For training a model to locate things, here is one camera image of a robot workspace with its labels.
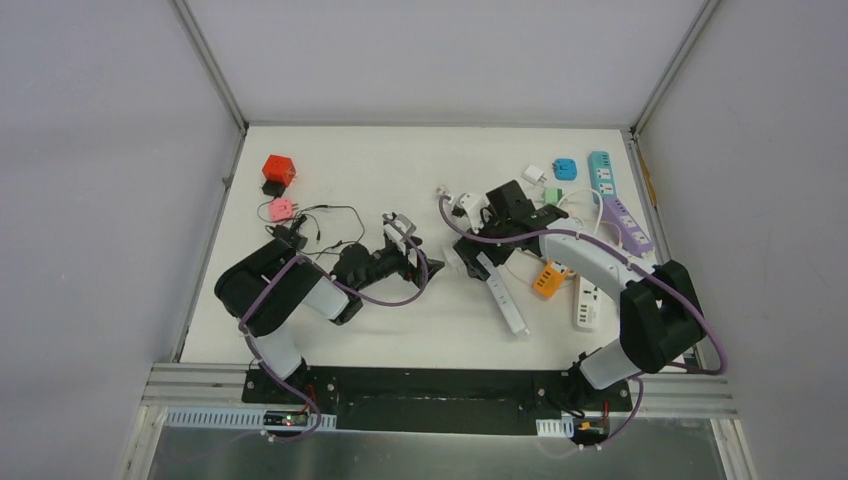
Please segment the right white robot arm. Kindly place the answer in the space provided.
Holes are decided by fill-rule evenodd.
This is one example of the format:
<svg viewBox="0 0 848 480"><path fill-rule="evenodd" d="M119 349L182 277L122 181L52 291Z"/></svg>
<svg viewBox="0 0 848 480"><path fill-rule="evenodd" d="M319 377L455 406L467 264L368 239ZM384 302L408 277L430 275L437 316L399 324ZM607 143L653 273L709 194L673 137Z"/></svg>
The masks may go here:
<svg viewBox="0 0 848 480"><path fill-rule="evenodd" d="M517 250L554 261L612 298L619 309L617 339L580 357L569 368L569 400L583 410L607 397L608 387L653 374L707 335L687 269L676 261L653 265L581 228L565 211L537 207L510 181L487 193L483 223L463 229L454 217L472 208L439 202L442 219L459 238L453 249L472 278L487 281Z"/></svg>

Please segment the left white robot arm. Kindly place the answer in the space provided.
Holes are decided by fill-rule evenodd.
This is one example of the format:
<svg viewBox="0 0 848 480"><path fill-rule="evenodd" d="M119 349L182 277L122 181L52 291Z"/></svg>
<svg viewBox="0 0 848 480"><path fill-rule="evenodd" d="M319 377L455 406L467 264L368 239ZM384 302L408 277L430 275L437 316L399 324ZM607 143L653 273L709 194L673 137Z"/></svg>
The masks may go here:
<svg viewBox="0 0 848 480"><path fill-rule="evenodd" d="M362 291L392 275L419 292L445 267L429 258L422 240L385 227L384 246L370 251L354 243L344 247L329 272L275 238L226 270L214 295L239 321L239 331L261 367L269 371L266 389L281 404L297 402L305 390L300 371L306 360L286 326L306 306L334 325L349 322L362 308Z"/></svg>

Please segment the long white power strip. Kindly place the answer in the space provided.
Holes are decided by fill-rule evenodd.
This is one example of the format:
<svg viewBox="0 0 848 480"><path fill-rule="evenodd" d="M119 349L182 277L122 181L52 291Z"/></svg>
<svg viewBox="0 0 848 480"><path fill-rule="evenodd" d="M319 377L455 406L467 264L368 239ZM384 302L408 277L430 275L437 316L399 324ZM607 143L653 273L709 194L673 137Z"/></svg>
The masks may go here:
<svg viewBox="0 0 848 480"><path fill-rule="evenodd" d="M479 243L471 239L471 236L482 237L482 230L488 225L491 216L488 201L473 193L454 196L444 187L437 188L436 198L446 202L446 215L466 219L469 223L468 229L450 243L464 262L464 266L459 269L464 269L470 278L487 285L514 335L528 335L524 319L498 271L498 267L506 263L513 250L500 244Z"/></svg>

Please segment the orange power strip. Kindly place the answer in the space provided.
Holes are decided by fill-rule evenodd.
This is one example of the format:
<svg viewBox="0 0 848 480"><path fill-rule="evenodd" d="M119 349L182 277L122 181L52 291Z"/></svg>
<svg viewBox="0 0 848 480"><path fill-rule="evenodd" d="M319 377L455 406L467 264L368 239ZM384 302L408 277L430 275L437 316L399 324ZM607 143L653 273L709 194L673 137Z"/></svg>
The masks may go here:
<svg viewBox="0 0 848 480"><path fill-rule="evenodd" d="M555 260L550 260L532 284L534 292L551 299L571 275L571 269Z"/></svg>

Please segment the pink adapter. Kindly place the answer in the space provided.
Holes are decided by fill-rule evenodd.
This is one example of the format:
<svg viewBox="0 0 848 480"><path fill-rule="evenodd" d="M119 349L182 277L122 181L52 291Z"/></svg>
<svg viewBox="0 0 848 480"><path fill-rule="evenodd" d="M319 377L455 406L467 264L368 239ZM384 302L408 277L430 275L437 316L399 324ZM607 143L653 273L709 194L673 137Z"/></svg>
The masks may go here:
<svg viewBox="0 0 848 480"><path fill-rule="evenodd" d="M291 219L298 209L298 204L287 197L273 199L268 205L269 221L279 223Z"/></svg>

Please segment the small black adapter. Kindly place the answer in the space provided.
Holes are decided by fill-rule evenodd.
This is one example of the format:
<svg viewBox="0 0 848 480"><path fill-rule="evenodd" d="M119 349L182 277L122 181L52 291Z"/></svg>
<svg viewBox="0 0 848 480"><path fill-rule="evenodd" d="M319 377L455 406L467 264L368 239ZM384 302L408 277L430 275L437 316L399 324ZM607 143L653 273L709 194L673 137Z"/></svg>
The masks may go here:
<svg viewBox="0 0 848 480"><path fill-rule="evenodd" d="M262 193L271 198L279 198L285 194L286 185L283 182L267 180L261 187Z"/></svg>

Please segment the black power adapter brick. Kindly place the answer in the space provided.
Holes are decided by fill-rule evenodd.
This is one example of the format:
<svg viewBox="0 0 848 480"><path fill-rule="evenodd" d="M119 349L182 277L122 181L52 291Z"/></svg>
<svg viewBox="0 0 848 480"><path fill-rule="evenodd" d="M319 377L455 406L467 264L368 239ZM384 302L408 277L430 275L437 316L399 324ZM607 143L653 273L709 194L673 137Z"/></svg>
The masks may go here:
<svg viewBox="0 0 848 480"><path fill-rule="evenodd" d="M308 242L307 238L300 234L296 228L290 228L282 224L274 226L266 225L265 230L273 238L284 241L287 245L298 251L302 251Z"/></svg>

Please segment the red cube plug adapter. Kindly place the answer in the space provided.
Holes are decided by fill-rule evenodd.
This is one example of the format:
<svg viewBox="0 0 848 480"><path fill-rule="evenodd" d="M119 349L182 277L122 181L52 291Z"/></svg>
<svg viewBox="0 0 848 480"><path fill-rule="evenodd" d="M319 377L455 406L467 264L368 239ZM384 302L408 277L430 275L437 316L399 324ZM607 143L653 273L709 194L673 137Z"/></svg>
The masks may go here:
<svg viewBox="0 0 848 480"><path fill-rule="evenodd" d="M290 157L269 155L262 167L262 174L267 181L289 187L297 175L297 169Z"/></svg>

